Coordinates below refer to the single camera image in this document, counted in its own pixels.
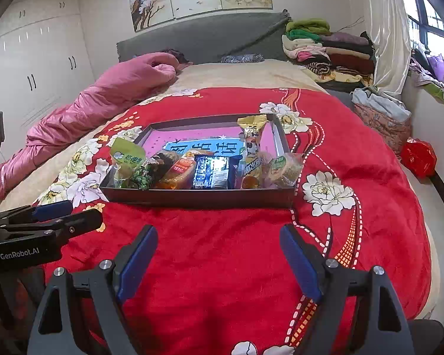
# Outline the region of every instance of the blue gripper pad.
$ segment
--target blue gripper pad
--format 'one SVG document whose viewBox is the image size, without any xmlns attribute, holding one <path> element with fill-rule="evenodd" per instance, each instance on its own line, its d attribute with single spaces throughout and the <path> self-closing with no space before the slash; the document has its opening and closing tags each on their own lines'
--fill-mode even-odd
<svg viewBox="0 0 444 355">
<path fill-rule="evenodd" d="M 31 213 L 31 216 L 37 222 L 46 222 L 46 220 L 62 218 L 71 213 L 72 202 L 64 200 L 53 204 L 39 205 Z"/>
<path fill-rule="evenodd" d="M 321 300 L 322 293 L 318 286 L 317 273 L 286 226 L 280 230 L 280 246 L 292 272 L 295 274 L 301 291 L 306 297 L 318 303 Z"/>
<path fill-rule="evenodd" d="M 156 228 L 148 225 L 143 228 L 133 243 L 124 246 L 115 257 L 112 284 L 119 303 L 123 304 L 135 295 L 157 245 Z"/>
</svg>

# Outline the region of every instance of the white wardrobe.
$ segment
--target white wardrobe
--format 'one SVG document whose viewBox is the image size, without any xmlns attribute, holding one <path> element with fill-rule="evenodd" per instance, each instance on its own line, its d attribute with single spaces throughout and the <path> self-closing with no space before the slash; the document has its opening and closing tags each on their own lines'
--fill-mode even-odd
<svg viewBox="0 0 444 355">
<path fill-rule="evenodd" d="M 0 162 L 25 146 L 30 127 L 94 82 L 78 0 L 25 0 L 0 18 Z"/>
</svg>

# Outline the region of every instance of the window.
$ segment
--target window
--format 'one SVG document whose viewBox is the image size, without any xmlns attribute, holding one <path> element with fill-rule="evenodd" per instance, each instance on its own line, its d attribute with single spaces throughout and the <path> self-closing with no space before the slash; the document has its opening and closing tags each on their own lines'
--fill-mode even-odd
<svg viewBox="0 0 444 355">
<path fill-rule="evenodd" d="M 419 43 L 426 53 L 444 58 L 444 22 L 428 0 L 403 0 L 412 47 Z"/>
</svg>

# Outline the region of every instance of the white peony print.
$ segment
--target white peony print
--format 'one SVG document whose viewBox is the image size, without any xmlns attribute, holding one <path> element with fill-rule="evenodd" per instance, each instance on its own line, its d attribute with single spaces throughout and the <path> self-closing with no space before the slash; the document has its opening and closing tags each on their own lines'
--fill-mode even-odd
<svg viewBox="0 0 444 355">
<path fill-rule="evenodd" d="M 58 201 L 67 200 L 66 190 L 76 181 L 76 174 L 67 174 L 64 172 L 64 170 L 61 171 L 58 176 L 58 181 L 51 184 L 47 190 L 38 196 L 38 199 L 36 199 L 38 201 L 38 205 L 51 204 Z"/>
<path fill-rule="evenodd" d="M 87 143 L 80 147 L 67 166 L 64 167 L 66 174 L 83 174 L 87 171 L 87 166 L 92 164 L 92 157 L 95 155 L 102 144 L 98 143 L 98 138 L 91 138 Z"/>
<path fill-rule="evenodd" d="M 342 209 L 351 209 L 355 205 L 354 191 L 344 187 L 338 177 L 330 172 L 317 171 L 316 175 L 308 175 L 303 184 L 304 200 L 313 203 L 313 216 L 327 212 L 340 216 Z"/>
<path fill-rule="evenodd" d="M 99 186 L 104 180 L 109 164 L 107 160 L 97 159 L 96 170 L 73 183 L 66 191 L 67 200 L 72 200 L 72 206 L 78 207 L 81 203 L 89 203 L 98 199 L 108 201 Z"/>
<path fill-rule="evenodd" d="M 290 346 L 273 346 L 266 349 L 263 355 L 293 355 L 294 347 Z M 258 355 L 257 348 L 252 342 L 240 342 L 233 347 L 231 355 Z"/>
<path fill-rule="evenodd" d="M 275 113 L 283 126 L 285 133 L 307 132 L 308 125 L 313 124 L 313 120 L 309 117 L 299 117 L 299 112 L 293 112 L 290 107 L 285 104 L 275 104 L 269 101 L 260 105 L 260 113 Z"/>
<path fill-rule="evenodd" d="M 135 141 L 138 135 L 141 133 L 141 126 L 130 128 L 129 130 L 121 130 L 116 135 L 112 136 L 107 143 L 108 147 L 111 147 L 114 144 L 114 141 L 117 137 L 124 138 L 128 141 Z"/>
<path fill-rule="evenodd" d="M 139 103 L 137 105 L 147 105 L 150 103 L 154 103 L 155 101 L 161 101 L 165 97 L 168 97 L 168 96 L 192 96 L 196 92 L 197 92 L 197 89 L 183 89 L 180 92 L 174 92 L 174 93 L 169 93 L 169 94 L 159 94 L 157 96 L 153 96 L 153 97 L 150 97 L 146 100 L 143 100 L 141 103 Z"/>
</svg>

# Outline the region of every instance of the red gift bag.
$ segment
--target red gift bag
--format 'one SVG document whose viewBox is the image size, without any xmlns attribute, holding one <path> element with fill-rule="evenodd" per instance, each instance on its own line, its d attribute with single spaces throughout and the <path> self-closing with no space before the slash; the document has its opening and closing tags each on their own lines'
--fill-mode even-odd
<svg viewBox="0 0 444 355">
<path fill-rule="evenodd" d="M 432 176 L 436 168 L 437 157 L 431 144 L 408 138 L 401 151 L 401 163 L 418 178 Z"/>
</svg>

